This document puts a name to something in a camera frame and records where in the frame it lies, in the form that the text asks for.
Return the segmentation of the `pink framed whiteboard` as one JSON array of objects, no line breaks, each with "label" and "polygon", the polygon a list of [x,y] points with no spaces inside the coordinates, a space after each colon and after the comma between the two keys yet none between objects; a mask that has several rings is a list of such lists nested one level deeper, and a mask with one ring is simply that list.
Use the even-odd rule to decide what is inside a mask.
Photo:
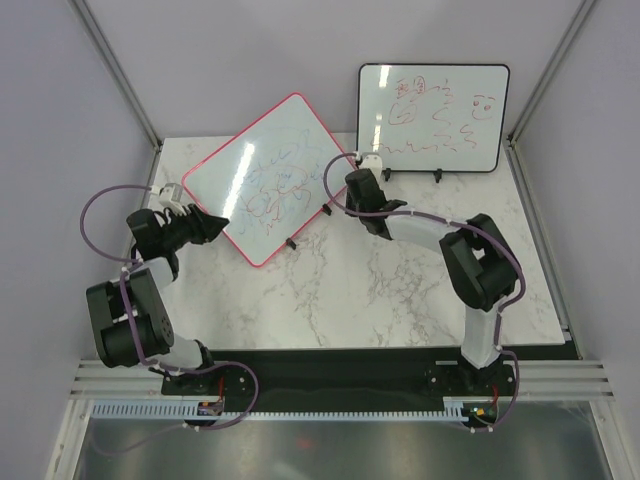
[{"label": "pink framed whiteboard", "polygon": [[346,187],[355,165],[311,104],[292,93],[181,180],[247,262],[260,267]]}]

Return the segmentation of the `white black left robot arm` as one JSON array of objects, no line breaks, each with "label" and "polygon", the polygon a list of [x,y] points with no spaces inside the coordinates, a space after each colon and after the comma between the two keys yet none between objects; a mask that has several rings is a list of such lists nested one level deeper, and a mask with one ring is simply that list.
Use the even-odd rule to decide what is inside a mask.
[{"label": "white black left robot arm", "polygon": [[126,222],[134,237],[132,265],[117,280],[86,290],[98,356],[108,368],[142,365],[184,374],[188,387],[207,394],[219,381],[211,353],[174,332],[161,291],[178,278],[178,250],[213,242],[229,220],[189,204],[182,215],[141,209]]}]

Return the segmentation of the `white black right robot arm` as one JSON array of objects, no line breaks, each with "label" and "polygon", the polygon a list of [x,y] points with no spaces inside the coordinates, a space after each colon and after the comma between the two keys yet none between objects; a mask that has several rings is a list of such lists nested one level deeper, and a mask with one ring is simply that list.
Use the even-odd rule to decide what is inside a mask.
[{"label": "white black right robot arm", "polygon": [[346,178],[345,211],[359,218],[367,231],[390,241],[409,242],[444,259],[454,292],[465,305],[459,386],[480,394],[491,386],[490,367],[499,357],[499,308],[514,291],[522,269],[494,220],[479,213],[460,223],[411,210],[389,200],[369,169]]}]

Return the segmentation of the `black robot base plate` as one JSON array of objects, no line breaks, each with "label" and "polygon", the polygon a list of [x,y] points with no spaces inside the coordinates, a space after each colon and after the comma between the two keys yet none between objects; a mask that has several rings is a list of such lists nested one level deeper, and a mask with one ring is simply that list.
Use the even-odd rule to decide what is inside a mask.
[{"label": "black robot base plate", "polygon": [[229,411],[255,413],[431,411],[447,397],[505,400],[515,391],[506,357],[474,369],[454,347],[217,350],[220,369],[165,379],[166,396],[222,394]]}]

